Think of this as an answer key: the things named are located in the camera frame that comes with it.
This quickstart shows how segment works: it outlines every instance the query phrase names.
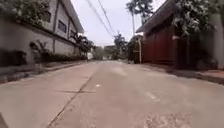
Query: white building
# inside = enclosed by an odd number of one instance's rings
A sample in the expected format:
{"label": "white building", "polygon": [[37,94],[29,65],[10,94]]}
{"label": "white building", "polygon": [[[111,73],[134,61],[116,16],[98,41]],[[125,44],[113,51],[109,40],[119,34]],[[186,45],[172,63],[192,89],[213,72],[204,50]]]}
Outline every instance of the white building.
{"label": "white building", "polygon": [[70,0],[51,0],[43,26],[40,29],[0,19],[0,49],[23,51],[28,63],[34,62],[29,44],[37,40],[46,42],[46,48],[55,53],[77,51],[76,42],[70,37],[84,30]]}

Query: street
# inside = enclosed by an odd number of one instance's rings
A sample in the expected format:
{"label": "street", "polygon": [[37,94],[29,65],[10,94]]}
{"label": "street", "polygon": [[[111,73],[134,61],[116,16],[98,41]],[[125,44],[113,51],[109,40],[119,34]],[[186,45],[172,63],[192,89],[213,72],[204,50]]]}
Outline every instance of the street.
{"label": "street", "polygon": [[222,85],[90,62],[0,85],[0,113],[8,128],[223,128],[223,97]]}

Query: window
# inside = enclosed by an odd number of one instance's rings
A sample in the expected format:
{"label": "window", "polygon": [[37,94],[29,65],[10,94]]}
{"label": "window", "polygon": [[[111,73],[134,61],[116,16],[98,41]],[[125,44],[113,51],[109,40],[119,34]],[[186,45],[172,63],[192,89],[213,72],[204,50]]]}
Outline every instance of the window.
{"label": "window", "polygon": [[66,33],[66,31],[67,31],[67,26],[66,26],[62,21],[60,21],[60,20],[59,20],[59,22],[58,22],[58,28],[59,28],[61,31],[63,31],[64,33]]}
{"label": "window", "polygon": [[51,22],[51,13],[50,13],[50,12],[46,12],[46,13],[43,15],[43,17],[42,17],[42,20],[43,20],[43,21],[46,21],[46,22],[48,22],[48,23],[50,23],[50,22]]}
{"label": "window", "polygon": [[73,30],[70,32],[70,37],[76,37],[76,33]]}

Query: tree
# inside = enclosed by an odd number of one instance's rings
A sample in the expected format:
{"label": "tree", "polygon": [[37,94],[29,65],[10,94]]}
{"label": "tree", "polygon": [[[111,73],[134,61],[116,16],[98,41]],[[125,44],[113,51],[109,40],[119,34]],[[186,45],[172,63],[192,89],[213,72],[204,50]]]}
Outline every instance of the tree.
{"label": "tree", "polygon": [[103,60],[104,51],[102,47],[95,47],[93,51],[93,59]]}
{"label": "tree", "polygon": [[6,12],[17,22],[42,26],[42,19],[48,10],[48,0],[0,0],[0,11]]}
{"label": "tree", "polygon": [[218,0],[176,0],[176,7],[173,24],[184,37],[211,30],[209,16],[220,9]]}
{"label": "tree", "polygon": [[153,0],[131,0],[126,4],[128,11],[133,15],[140,15],[144,24],[153,13]]}
{"label": "tree", "polygon": [[119,51],[117,50],[116,46],[105,46],[104,47],[104,56],[107,59],[117,60],[119,58]]}
{"label": "tree", "polygon": [[135,63],[139,62],[139,40],[141,40],[143,36],[136,35],[131,38],[131,40],[128,43],[128,60],[134,61]]}
{"label": "tree", "polygon": [[125,41],[125,38],[121,34],[118,34],[117,36],[115,36],[114,44],[120,58],[124,58],[127,51],[127,42]]}

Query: house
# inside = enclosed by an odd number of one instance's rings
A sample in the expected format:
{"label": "house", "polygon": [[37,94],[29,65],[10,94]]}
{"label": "house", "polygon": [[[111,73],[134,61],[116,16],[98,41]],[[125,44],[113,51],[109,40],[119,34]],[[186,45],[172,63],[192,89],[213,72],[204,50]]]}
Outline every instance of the house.
{"label": "house", "polygon": [[200,43],[188,46],[176,36],[172,21],[175,15],[175,0],[167,0],[137,32],[144,33],[142,62],[168,65],[174,68],[197,67],[201,58],[199,48],[205,50],[224,69],[224,32],[220,14],[211,16],[216,29],[201,37]]}
{"label": "house", "polygon": [[59,54],[75,54],[76,42],[70,38],[83,33],[83,27],[70,0],[50,0],[43,28],[0,19],[0,49],[26,53],[28,63],[34,63],[30,43],[45,42],[45,47]]}

